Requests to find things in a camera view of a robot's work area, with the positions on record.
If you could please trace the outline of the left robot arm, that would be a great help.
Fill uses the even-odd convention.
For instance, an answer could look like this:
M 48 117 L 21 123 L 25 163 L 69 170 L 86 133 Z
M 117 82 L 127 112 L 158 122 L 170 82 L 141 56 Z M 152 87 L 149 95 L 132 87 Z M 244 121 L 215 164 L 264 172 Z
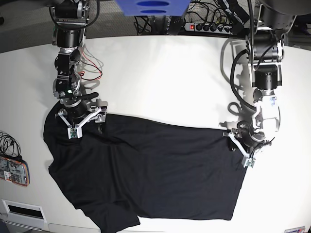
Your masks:
M 230 87 L 236 98 L 251 111 L 250 120 L 237 123 L 228 134 L 232 149 L 239 149 L 246 158 L 255 154 L 274 140 L 280 128 L 281 115 L 275 90 L 282 85 L 281 64 L 284 58 L 285 35 L 291 30 L 295 15 L 281 13 L 266 0 L 249 4 L 250 32 L 246 49 L 239 52 L 232 64 Z M 247 55 L 251 87 L 254 89 L 252 104 L 247 103 L 234 86 L 235 67 Z

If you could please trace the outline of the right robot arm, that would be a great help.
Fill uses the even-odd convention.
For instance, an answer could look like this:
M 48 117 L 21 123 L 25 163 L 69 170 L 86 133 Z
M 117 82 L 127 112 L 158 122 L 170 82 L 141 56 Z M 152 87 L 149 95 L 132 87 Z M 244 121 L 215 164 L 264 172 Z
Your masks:
M 86 29 L 95 22 L 90 20 L 89 11 L 88 0 L 53 0 L 49 5 L 54 23 L 53 44 L 59 48 L 54 61 L 57 76 L 52 88 L 54 97 L 61 104 L 56 116 L 66 124 L 70 139 L 81 138 L 82 127 L 90 121 L 105 121 L 106 107 L 90 104 L 99 94 L 84 93 L 83 75 L 78 71 Z

